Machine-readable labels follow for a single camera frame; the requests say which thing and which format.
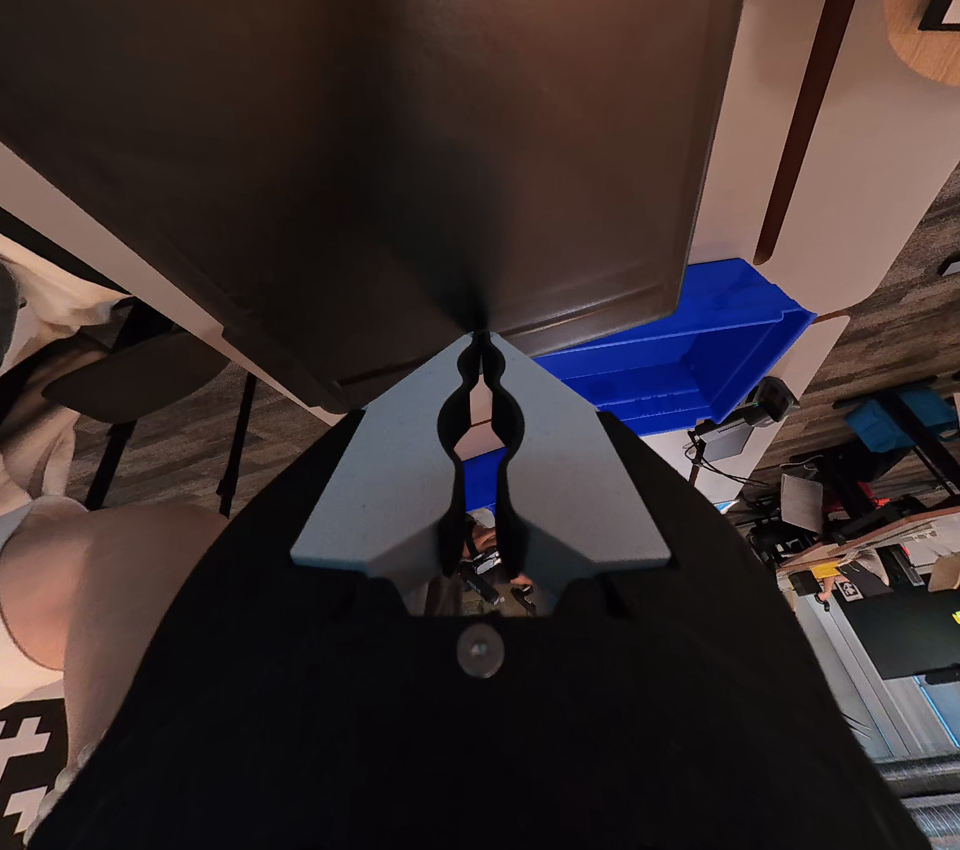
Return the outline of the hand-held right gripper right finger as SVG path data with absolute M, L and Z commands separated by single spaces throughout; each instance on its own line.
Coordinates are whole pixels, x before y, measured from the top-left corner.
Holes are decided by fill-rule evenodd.
M 496 333 L 484 334 L 496 472 L 496 535 L 511 587 L 546 616 L 570 583 L 669 565 L 671 550 L 600 413 Z

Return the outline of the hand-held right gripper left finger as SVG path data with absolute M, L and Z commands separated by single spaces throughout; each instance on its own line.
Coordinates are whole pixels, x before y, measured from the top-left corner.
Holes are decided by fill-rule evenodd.
M 459 561 L 466 514 L 456 445 L 472 426 L 469 333 L 369 403 L 291 548 L 294 564 L 389 580 L 414 616 Z

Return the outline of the blue plastic bin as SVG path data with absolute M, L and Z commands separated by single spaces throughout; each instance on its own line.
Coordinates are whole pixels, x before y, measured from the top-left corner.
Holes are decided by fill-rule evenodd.
M 665 318 L 534 361 L 639 436 L 721 421 L 815 319 L 742 259 L 689 267 Z

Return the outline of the black drawer cabinet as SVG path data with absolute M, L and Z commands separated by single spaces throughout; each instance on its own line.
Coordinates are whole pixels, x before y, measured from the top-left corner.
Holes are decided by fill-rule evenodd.
M 2 0 L 2 141 L 308 406 L 678 306 L 744 0 Z

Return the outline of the person's right forearm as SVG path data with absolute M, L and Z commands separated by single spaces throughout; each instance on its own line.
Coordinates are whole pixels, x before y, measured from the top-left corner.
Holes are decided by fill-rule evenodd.
M 2 633 L 15 661 L 2 686 L 62 675 L 68 764 L 102 740 L 166 611 L 227 525 L 196 505 L 85 510 L 64 497 L 2 519 Z

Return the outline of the grey box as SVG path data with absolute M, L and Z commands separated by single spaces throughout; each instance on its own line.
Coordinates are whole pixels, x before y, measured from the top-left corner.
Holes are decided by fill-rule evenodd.
M 754 429 L 754 425 L 742 418 L 721 423 L 705 420 L 697 425 L 693 434 L 702 444 L 702 461 L 713 463 L 740 455 Z

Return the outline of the grey tablet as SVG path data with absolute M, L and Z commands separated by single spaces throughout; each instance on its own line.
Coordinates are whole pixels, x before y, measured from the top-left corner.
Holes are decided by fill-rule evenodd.
M 781 520 L 812 534 L 821 533 L 824 521 L 822 484 L 783 474 L 779 487 Z

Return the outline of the black chair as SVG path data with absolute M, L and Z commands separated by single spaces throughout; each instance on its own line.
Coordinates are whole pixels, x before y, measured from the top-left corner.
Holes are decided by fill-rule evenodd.
M 88 510 L 104 506 L 138 421 L 185 399 L 228 364 L 226 355 L 136 299 L 106 356 L 42 390 L 53 403 L 109 425 L 83 502 Z

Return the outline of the cardboard box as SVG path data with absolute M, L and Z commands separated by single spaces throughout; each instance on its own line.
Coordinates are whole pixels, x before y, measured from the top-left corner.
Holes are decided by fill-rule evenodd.
M 876 549 L 897 544 L 917 534 L 935 531 L 942 521 L 954 520 L 958 518 L 958 514 L 959 507 L 930 510 L 905 517 L 851 541 L 841 544 L 820 544 L 786 560 L 775 573 L 779 577 L 786 576 L 821 564 L 836 563 L 841 556 L 864 548 Z

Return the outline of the blue bag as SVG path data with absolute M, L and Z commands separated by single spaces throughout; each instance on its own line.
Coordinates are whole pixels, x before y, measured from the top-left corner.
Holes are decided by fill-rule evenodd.
M 942 398 L 932 388 L 907 388 L 896 395 L 919 423 L 941 442 L 958 439 L 958 418 L 953 403 Z M 898 425 L 877 399 L 867 400 L 844 417 L 846 425 L 872 452 L 885 453 L 906 449 L 915 441 Z

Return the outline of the black white patterned cloth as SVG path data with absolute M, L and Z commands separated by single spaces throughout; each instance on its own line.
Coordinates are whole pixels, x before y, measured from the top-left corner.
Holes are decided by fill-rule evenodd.
M 1 711 L 1 847 L 20 849 L 42 798 L 67 759 L 61 687 L 42 688 Z

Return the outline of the wooden board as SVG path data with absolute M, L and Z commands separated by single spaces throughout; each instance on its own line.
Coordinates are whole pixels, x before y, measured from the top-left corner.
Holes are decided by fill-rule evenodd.
M 931 0 L 883 0 L 886 32 L 894 53 L 915 73 L 959 86 L 959 31 L 921 30 Z

